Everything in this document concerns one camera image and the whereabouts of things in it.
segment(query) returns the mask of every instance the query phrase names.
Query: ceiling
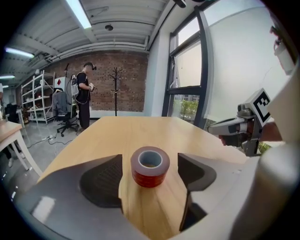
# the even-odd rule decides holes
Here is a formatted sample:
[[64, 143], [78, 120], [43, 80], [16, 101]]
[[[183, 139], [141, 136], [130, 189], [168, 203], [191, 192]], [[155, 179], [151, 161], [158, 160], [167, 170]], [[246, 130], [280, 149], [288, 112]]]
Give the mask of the ceiling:
[[[5, 53], [0, 75], [15, 75], [1, 80], [3, 85], [19, 85], [51, 62], [95, 50], [131, 49], [146, 51], [149, 39], [172, 0], [81, 0], [92, 25], [83, 29], [65, 0], [43, 0], [28, 14], [13, 35], [8, 47], [35, 55], [28, 59]], [[112, 25], [113, 30], [105, 29]]]

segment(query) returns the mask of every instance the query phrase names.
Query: coat rack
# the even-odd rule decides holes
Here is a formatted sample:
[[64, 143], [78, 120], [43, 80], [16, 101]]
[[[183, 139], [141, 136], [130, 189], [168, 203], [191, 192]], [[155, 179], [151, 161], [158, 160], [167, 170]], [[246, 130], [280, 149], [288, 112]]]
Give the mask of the coat rack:
[[114, 67], [113, 68], [114, 76], [109, 74], [109, 76], [112, 77], [113, 80], [114, 80], [114, 90], [112, 90], [112, 91], [114, 91], [114, 111], [115, 111], [115, 116], [117, 116], [117, 92], [119, 91], [119, 89], [117, 89], [117, 80], [118, 80], [118, 74], [121, 71], [122, 71], [122, 69], [118, 70], [117, 67]]

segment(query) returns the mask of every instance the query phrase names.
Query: person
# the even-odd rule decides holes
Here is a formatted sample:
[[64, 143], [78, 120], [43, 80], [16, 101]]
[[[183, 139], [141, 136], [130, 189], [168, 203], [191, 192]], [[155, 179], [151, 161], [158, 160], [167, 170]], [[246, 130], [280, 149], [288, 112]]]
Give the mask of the person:
[[[4, 109], [4, 104], [3, 104], [3, 86], [0, 83], [0, 104], [2, 106], [2, 109]], [[15, 147], [17, 148], [17, 151], [20, 153], [22, 158], [25, 158], [25, 155], [22, 153], [22, 151], [19, 149], [18, 144], [15, 144]], [[3, 150], [3, 153], [6, 155], [6, 157], [8, 158], [8, 167], [12, 167], [13, 165], [13, 158], [11, 156], [11, 153], [8, 149], [8, 147], [5, 147]]]
[[77, 84], [79, 88], [79, 94], [76, 97], [79, 108], [79, 123], [83, 130], [87, 129], [90, 125], [90, 92], [93, 91], [93, 87], [89, 86], [87, 74], [93, 70], [93, 64], [87, 62], [83, 66], [83, 70], [77, 74]]
[[[248, 126], [247, 126], [247, 132], [249, 134], [252, 134], [253, 133], [253, 128], [254, 128], [254, 123], [249, 122]], [[222, 144], [225, 146], [226, 142], [222, 138], [221, 135], [219, 135], [219, 138], [221, 139]], [[266, 123], [266, 125], [263, 126], [262, 135], [261, 135], [259, 141], [261, 141], [261, 142], [264, 142], [264, 141], [280, 142], [280, 141], [282, 141], [282, 137], [280, 135], [279, 129], [278, 129], [275, 122], [268, 122], [268, 123]]]

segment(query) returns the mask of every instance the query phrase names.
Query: brick wall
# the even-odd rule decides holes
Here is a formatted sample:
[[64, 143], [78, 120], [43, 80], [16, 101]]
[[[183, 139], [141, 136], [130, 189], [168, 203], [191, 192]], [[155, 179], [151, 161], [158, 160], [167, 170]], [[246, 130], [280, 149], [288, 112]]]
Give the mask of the brick wall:
[[[56, 77], [64, 76], [64, 69], [69, 63], [68, 74], [77, 74], [83, 69], [86, 62], [92, 62], [97, 70], [88, 75], [88, 80], [97, 89], [91, 93], [90, 106], [92, 110], [114, 111], [113, 68], [122, 68], [118, 81], [118, 111], [142, 112], [145, 97], [145, 79], [148, 65], [148, 54], [129, 51], [100, 51], [77, 55], [45, 68], [48, 73], [55, 72]], [[16, 90], [17, 102], [21, 103], [21, 87]]]

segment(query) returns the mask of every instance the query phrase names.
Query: black window frame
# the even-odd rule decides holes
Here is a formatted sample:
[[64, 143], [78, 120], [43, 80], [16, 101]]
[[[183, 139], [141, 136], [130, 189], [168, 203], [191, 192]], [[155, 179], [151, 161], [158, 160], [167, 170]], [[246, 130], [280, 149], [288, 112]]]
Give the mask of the black window frame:
[[[211, 6], [215, 1], [207, 1], [200, 6], [195, 6], [194, 11], [175, 29], [174, 32], [170, 34], [170, 44], [172, 39], [178, 41], [176, 38], [177, 34], [187, 25], [189, 24], [195, 17], [198, 20], [199, 31], [190, 36], [186, 41], [184, 41], [181, 45], [176, 47], [170, 54], [168, 60], [168, 72], [167, 72], [167, 81], [165, 85], [165, 97], [164, 104], [162, 110], [162, 116], [166, 117], [172, 111], [169, 110], [169, 106], [173, 107], [174, 96], [175, 95], [198, 95], [198, 107], [195, 115], [194, 125], [204, 129], [205, 119], [204, 114], [207, 107], [208, 96], [207, 96], [207, 88], [210, 87], [210, 81], [212, 80], [212, 76], [209, 76], [209, 71], [212, 70], [212, 46], [209, 43], [210, 56], [208, 53], [208, 35], [209, 29], [208, 24], [204, 15], [204, 10]], [[202, 51], [202, 70], [201, 70], [201, 80], [200, 85], [196, 86], [188, 86], [188, 87], [180, 87], [180, 88], [169, 88], [171, 81], [173, 80], [175, 68], [172, 70], [172, 61], [173, 58], [184, 50], [188, 49], [191, 45], [196, 42], [200, 42], [201, 51]]]

